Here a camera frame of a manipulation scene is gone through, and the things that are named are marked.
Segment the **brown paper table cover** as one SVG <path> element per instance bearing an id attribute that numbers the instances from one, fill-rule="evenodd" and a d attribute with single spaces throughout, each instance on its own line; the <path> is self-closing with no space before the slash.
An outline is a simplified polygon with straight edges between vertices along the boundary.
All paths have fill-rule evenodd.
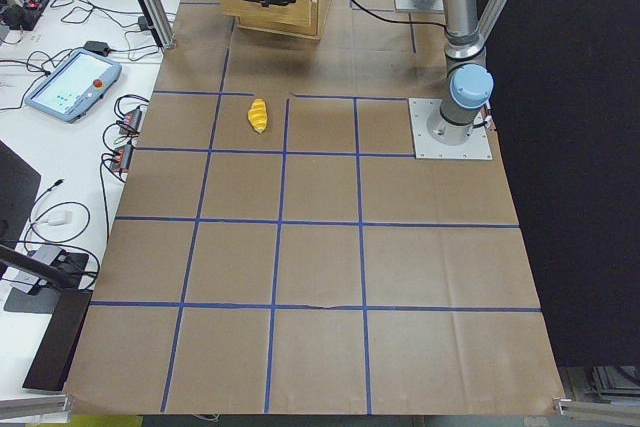
<path id="1" fill-rule="evenodd" d="M 181 0 L 75 411 L 550 413 L 561 382 L 501 158 L 413 151 L 408 99 L 445 92 L 441 17 L 332 0 L 315 42 L 219 3 Z"/>

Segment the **black power adapter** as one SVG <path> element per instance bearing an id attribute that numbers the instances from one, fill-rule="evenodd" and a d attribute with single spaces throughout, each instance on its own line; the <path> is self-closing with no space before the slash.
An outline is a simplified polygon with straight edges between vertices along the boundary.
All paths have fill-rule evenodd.
<path id="1" fill-rule="evenodd" d="M 111 48 L 108 43 L 102 41 L 87 41 L 83 48 L 88 52 L 107 57 L 111 53 Z"/>

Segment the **black monitor stand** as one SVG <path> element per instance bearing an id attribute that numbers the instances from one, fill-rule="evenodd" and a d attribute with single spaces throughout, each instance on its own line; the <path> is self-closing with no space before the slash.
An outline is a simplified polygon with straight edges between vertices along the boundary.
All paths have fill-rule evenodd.
<path id="1" fill-rule="evenodd" d="M 62 390 L 68 378 L 88 310 L 91 295 L 81 292 L 79 284 L 89 255 L 51 245 L 28 254 L 15 250 L 40 179 L 17 153 L 1 145 L 1 271 L 12 267 L 34 278 L 11 287 L 4 310 L 51 316 L 23 387 L 54 392 Z"/>

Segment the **white charger block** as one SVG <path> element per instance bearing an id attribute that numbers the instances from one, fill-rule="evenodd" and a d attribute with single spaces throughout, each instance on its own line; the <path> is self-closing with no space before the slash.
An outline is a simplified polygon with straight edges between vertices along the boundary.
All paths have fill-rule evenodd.
<path id="1" fill-rule="evenodd" d="M 73 213 L 69 210 L 59 210 L 51 212 L 44 223 L 50 226 L 61 226 L 71 222 Z"/>

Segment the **yellow toy bread loaf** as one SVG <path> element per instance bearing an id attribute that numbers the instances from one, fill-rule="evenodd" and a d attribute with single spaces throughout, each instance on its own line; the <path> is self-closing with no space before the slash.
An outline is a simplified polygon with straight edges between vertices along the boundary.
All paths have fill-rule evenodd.
<path id="1" fill-rule="evenodd" d="M 262 134 L 268 126 L 268 110 L 266 101 L 262 98 L 256 98 L 249 110 L 247 111 L 247 120 L 252 129 Z"/>

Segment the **wooden drawer cabinet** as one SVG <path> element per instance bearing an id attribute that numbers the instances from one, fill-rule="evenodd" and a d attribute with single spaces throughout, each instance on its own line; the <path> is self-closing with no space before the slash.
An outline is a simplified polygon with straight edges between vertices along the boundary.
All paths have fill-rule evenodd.
<path id="1" fill-rule="evenodd" d="M 243 2 L 243 7 L 233 16 L 245 29 L 318 41 L 322 38 L 331 3 L 332 0 L 295 0 L 286 6 L 264 7 Z"/>

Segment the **near teach pendant tablet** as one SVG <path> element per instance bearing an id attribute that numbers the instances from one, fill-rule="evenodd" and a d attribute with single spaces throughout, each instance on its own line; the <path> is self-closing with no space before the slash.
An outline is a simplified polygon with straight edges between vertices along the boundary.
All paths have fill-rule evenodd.
<path id="1" fill-rule="evenodd" d="M 29 107 L 73 123 L 119 80 L 120 63 L 86 49 L 75 49 L 25 99 Z"/>

